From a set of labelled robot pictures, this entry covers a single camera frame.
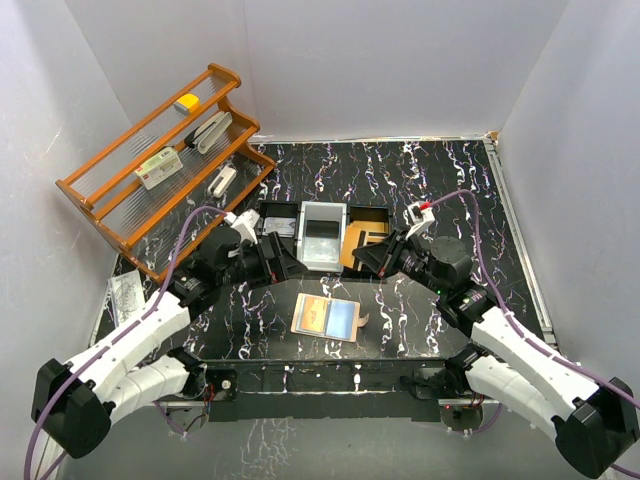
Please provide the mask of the gold card with magnetic stripe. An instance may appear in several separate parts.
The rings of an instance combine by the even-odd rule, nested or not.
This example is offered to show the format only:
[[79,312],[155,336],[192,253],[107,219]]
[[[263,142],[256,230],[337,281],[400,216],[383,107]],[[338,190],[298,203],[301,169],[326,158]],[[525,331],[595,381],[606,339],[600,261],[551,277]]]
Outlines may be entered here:
[[357,226],[349,225],[346,228],[341,248],[339,258],[340,264],[353,271],[364,271],[365,265],[355,257],[354,251],[360,247],[379,243],[386,236],[386,232],[365,230]]

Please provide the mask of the beige leather card holder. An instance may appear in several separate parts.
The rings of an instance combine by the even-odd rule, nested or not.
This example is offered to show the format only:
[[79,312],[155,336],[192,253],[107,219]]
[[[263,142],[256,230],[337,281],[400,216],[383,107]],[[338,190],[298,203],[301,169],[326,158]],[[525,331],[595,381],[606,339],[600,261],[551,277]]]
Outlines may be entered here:
[[290,327],[290,331],[294,334],[343,342],[355,342],[358,330],[366,326],[368,323],[369,315],[362,314],[361,305],[359,302],[323,297],[330,301],[324,333],[310,334],[305,332],[297,332],[295,327],[297,306],[300,305],[300,299],[304,295],[321,297],[305,293],[301,293],[298,295]]

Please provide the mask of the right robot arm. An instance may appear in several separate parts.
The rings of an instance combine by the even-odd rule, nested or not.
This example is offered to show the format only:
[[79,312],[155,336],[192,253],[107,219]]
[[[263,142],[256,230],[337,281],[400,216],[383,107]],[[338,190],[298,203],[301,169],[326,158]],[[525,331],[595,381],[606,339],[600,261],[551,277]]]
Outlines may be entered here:
[[403,273],[434,292],[437,310],[470,341],[446,362],[447,388],[488,396],[543,431],[581,475],[598,479],[639,440],[630,387],[568,361],[500,307],[471,276],[473,262],[452,237],[427,243],[394,231],[355,258],[381,278]]

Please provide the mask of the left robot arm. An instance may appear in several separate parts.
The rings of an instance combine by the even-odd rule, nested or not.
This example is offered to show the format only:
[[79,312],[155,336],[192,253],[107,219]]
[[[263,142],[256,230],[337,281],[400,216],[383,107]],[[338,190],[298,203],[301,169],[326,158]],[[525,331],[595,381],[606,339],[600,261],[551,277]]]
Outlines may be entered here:
[[38,431],[78,459],[138,408],[165,396],[197,398],[207,376],[200,361],[182,348],[149,365],[143,360],[216,303],[223,288],[259,288],[306,271],[276,233],[251,241],[231,227],[215,229],[136,319],[66,363],[51,359],[40,367],[31,410]]

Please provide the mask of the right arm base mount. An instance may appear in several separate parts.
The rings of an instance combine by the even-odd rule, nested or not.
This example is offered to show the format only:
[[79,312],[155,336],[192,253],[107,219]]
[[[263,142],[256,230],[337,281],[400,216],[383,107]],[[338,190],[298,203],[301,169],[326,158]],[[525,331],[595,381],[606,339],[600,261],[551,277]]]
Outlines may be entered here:
[[471,392],[462,373],[444,367],[414,369],[400,377],[399,385],[418,400],[463,398]]

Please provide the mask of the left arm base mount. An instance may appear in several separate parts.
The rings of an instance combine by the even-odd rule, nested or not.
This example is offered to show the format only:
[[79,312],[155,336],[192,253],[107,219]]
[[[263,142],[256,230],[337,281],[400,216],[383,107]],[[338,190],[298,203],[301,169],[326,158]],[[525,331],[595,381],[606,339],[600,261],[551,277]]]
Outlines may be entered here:
[[238,373],[229,368],[201,369],[190,373],[185,385],[178,393],[169,394],[169,400],[229,402],[238,393]]

